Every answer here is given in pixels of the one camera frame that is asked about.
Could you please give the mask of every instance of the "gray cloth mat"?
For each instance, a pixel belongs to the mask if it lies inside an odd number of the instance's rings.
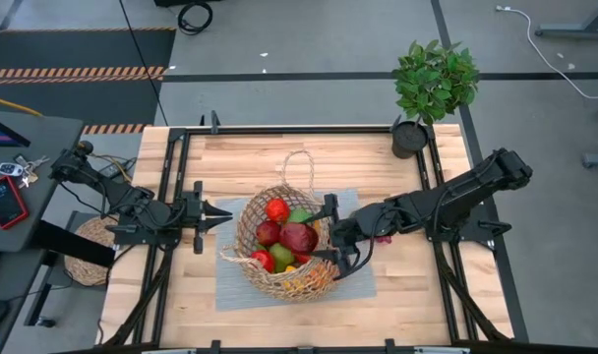
[[[359,207],[358,193],[356,190],[336,191],[338,196],[338,214],[340,218],[348,217],[349,214]],[[216,254],[225,245],[231,245],[235,240],[236,222],[240,212],[249,199],[234,199],[217,201],[216,206],[234,215],[233,220],[217,226],[216,230]],[[361,258],[367,255],[369,244],[363,242],[358,245]],[[324,296],[321,301],[351,300],[376,297],[376,280],[370,266],[363,266],[353,275],[341,280],[336,289]],[[269,295],[256,289],[242,272],[242,268],[233,263],[223,261],[216,256],[216,309],[218,311],[252,309],[268,306],[281,306],[290,303],[276,300]]]

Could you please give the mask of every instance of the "red apple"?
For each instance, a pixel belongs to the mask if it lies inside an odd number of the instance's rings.
[[[312,227],[298,223],[288,222],[281,229],[279,243],[292,251],[293,254],[309,254],[315,250],[319,243],[319,234]]]
[[[262,246],[272,246],[279,242],[279,231],[281,227],[274,221],[264,221],[258,228],[256,228],[256,236],[258,237],[258,242]]]

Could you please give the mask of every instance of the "basket handle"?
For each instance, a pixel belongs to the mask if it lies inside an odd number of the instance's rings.
[[[243,265],[243,264],[249,264],[252,266],[259,266],[262,270],[264,270],[264,267],[262,266],[262,264],[255,259],[250,259],[250,258],[242,258],[242,257],[231,257],[231,256],[227,256],[224,254],[225,251],[228,250],[234,250],[235,251],[236,247],[234,245],[225,245],[222,246],[222,251],[218,252],[218,255],[225,261],[231,262],[231,263],[235,263],[238,265]]]
[[[308,156],[308,160],[310,161],[310,180],[308,181],[308,188],[309,188],[309,192],[311,196],[315,195],[315,188],[314,188],[314,183],[315,183],[315,160],[314,158],[310,155],[309,152],[307,152],[304,149],[301,150],[296,150],[296,151],[292,151],[291,153],[289,153],[286,156],[286,159],[283,160],[283,166],[281,166],[281,183],[289,186],[288,182],[286,181],[286,166],[288,165],[288,160],[290,160],[290,157],[292,157],[293,155],[299,154],[299,153],[304,153],[305,155]]]

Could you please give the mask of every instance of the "woven round mat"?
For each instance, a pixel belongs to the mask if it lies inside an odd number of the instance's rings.
[[[100,245],[111,247],[115,236],[104,227],[107,225],[116,225],[110,217],[100,219],[94,217],[85,222],[76,230],[76,234]],[[107,268],[101,265],[94,265],[79,259],[65,256],[65,269],[68,270],[74,280],[85,286],[100,285],[105,283]]]

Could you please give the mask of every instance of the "gray floor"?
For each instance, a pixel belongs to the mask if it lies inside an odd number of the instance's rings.
[[[525,11],[537,25],[581,22],[598,0],[499,3]],[[174,23],[150,0],[125,4],[134,26]],[[483,72],[549,71],[528,46],[519,15],[497,13],[496,3],[484,0],[441,4],[452,41],[470,47]],[[172,74],[388,71],[411,40],[438,37],[430,2],[422,0],[320,0],[310,6],[227,0],[212,6],[209,31],[177,33]],[[0,1],[0,23],[8,7],[9,0]],[[124,26],[113,0],[25,0],[11,22],[15,29]],[[555,65],[598,71],[598,41],[535,40]],[[577,84],[598,94],[598,81]],[[398,114],[390,81],[164,84],[161,100],[171,125],[196,124],[212,109],[223,124],[386,123]],[[484,82],[471,113],[484,154],[512,148],[535,170],[527,188],[496,197],[502,221],[513,224],[508,251],[531,341],[598,346],[598,168],[580,164],[583,152],[598,152],[598,101],[582,99],[563,81]],[[90,139],[99,152],[133,156],[140,137]],[[99,202],[87,189],[78,192]],[[71,209],[84,210],[57,191],[45,217],[64,224]],[[89,347],[102,299],[86,289],[53,293],[45,314],[63,325],[18,325],[5,352]]]

